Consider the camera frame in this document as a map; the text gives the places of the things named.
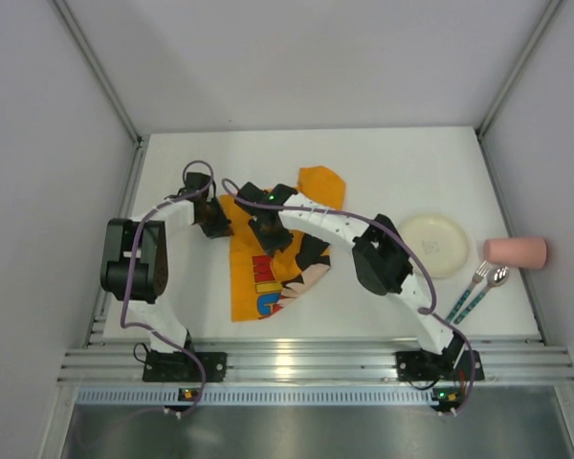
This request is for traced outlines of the orange cartoon mouse placemat cloth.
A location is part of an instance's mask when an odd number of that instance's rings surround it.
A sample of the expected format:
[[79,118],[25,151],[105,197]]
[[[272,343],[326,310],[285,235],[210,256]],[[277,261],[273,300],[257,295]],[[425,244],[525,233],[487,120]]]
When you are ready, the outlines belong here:
[[329,246],[301,231],[284,251],[267,255],[249,226],[251,216],[224,194],[219,202],[232,221],[230,242],[232,321],[271,317],[310,290],[331,268]]

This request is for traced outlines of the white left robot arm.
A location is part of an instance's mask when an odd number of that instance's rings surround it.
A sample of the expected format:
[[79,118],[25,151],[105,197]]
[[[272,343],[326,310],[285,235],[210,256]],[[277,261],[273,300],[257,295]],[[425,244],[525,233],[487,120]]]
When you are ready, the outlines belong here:
[[159,353],[188,347],[188,328],[163,294],[169,280],[168,238],[191,227],[199,227],[208,239],[233,235],[216,183],[202,172],[187,172],[183,186],[148,212],[114,218],[106,227],[100,286],[121,304],[120,327],[144,331]]

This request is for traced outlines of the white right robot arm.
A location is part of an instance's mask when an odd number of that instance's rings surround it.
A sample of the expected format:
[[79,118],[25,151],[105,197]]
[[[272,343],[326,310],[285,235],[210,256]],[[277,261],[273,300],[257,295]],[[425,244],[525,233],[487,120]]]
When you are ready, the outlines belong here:
[[284,292],[300,292],[330,267],[329,249],[351,254],[359,284],[392,296],[415,331],[423,361],[443,371],[455,369],[468,340],[436,312],[437,292],[427,269],[391,220],[373,219],[324,206],[291,186],[262,190],[246,183],[233,196],[250,217],[248,227],[270,270],[291,269]]

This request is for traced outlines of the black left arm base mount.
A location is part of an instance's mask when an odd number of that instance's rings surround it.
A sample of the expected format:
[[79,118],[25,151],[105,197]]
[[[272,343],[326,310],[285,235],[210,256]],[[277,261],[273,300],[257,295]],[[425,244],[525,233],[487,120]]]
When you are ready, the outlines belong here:
[[[198,352],[195,357],[202,364],[208,383],[224,381],[227,357],[224,352]],[[142,380],[145,383],[200,383],[199,365],[181,352],[159,353],[151,350],[144,361]]]

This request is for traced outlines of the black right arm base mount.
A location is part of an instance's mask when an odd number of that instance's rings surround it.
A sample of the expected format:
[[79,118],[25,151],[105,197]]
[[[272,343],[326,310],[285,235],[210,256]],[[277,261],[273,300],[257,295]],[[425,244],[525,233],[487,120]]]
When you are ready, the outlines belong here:
[[457,381],[460,377],[485,379],[479,353],[462,350],[459,355],[436,355],[427,351],[400,351],[395,354],[398,380],[403,383]]

